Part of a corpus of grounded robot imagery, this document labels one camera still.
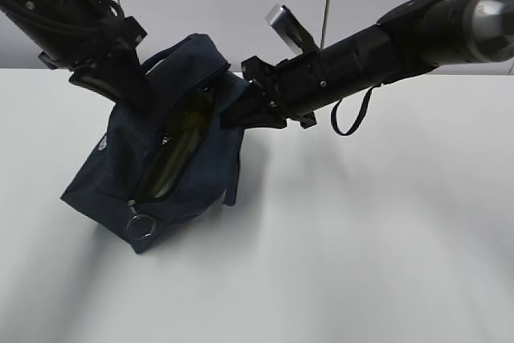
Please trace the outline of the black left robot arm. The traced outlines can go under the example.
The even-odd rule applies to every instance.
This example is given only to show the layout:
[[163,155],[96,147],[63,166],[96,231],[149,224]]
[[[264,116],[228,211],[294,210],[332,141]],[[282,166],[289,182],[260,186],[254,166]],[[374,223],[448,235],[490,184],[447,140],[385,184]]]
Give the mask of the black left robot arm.
[[116,0],[1,0],[2,13],[71,84],[147,113],[153,90],[137,55],[147,33]]

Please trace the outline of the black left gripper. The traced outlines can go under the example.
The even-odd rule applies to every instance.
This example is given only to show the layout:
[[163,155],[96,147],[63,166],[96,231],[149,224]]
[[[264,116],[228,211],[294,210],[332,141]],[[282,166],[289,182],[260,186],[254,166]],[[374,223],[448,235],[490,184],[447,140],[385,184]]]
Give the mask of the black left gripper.
[[39,59],[51,70],[67,69],[71,84],[147,114],[156,98],[137,56],[146,36],[132,16],[89,27],[47,20],[38,25]]

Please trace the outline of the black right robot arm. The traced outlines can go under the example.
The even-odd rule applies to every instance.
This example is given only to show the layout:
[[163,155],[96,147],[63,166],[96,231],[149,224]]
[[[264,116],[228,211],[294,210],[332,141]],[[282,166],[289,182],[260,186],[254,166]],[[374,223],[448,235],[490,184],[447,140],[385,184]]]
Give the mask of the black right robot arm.
[[513,57],[513,0],[411,0],[324,49],[270,65],[243,62],[248,89],[220,114],[223,127],[304,128],[313,113],[362,90],[441,66]]

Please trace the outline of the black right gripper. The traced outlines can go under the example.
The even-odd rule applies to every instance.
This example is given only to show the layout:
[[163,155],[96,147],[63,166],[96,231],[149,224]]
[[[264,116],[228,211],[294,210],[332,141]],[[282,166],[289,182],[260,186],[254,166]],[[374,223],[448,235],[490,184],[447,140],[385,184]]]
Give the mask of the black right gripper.
[[317,124],[314,112],[293,111],[274,66],[253,56],[242,62],[242,70],[244,79],[228,71],[218,82],[218,114],[224,129],[285,129],[288,120],[302,129]]

